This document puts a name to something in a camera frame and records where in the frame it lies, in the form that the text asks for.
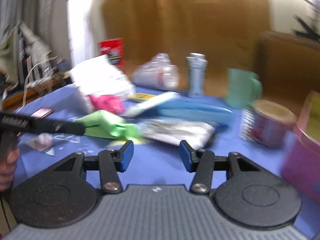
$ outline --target human hand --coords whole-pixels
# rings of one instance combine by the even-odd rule
[[[19,159],[19,150],[13,150],[9,153],[4,162],[0,162],[0,192],[7,190],[13,181],[13,173],[17,168]]]

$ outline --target blue tablecloth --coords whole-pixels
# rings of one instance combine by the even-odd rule
[[[162,93],[162,91],[142,88],[137,88],[137,92],[149,94]],[[72,87],[61,88],[26,105],[20,111],[20,114],[32,114],[39,108],[46,106],[54,110],[54,113],[48,117],[50,119],[72,120],[75,117],[81,117],[85,113],[74,94],[75,89]],[[203,98],[187,100],[229,108],[221,98],[205,96]],[[124,104],[127,107],[133,103],[125,102]],[[279,175],[285,153],[292,145],[293,135],[289,133],[284,146],[276,150],[268,149],[254,142],[245,141],[239,137],[242,111],[231,110],[235,115],[233,124],[217,133],[215,143],[210,150],[214,151],[216,155],[223,156],[227,156],[232,151],[240,152],[274,174]],[[60,140],[54,140],[55,156],[48,156],[32,150],[23,144],[33,137],[34,135],[26,134],[21,138],[21,158],[15,174],[14,187],[72,152],[81,150],[87,156],[97,155],[99,151],[107,148],[112,141],[86,136],[73,136],[71,138],[58,136],[56,138]],[[184,184],[189,188],[193,176],[194,174],[186,172],[177,147],[157,142],[146,145],[135,145],[134,155],[128,170],[125,173],[119,173],[124,188],[128,184]],[[215,171],[212,187],[218,187],[225,180],[225,172]],[[100,178],[97,171],[89,171],[87,181],[94,187],[100,187]],[[303,206],[295,222],[295,226],[309,238],[315,236],[320,231],[320,205],[313,203],[310,199],[303,196]]]

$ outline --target pink fuzzy object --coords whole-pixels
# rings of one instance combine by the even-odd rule
[[[113,114],[121,114],[124,111],[121,99],[117,96],[103,95],[95,97],[93,95],[89,95],[89,98],[95,111],[106,110]]]

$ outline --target teal cup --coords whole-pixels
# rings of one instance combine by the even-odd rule
[[[262,96],[262,84],[258,78],[254,72],[229,68],[226,103],[238,109],[250,107]]]

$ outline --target pink bin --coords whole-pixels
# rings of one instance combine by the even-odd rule
[[[298,190],[320,203],[320,143],[305,133],[314,97],[319,93],[310,92],[294,128],[295,143],[287,155],[281,175]]]

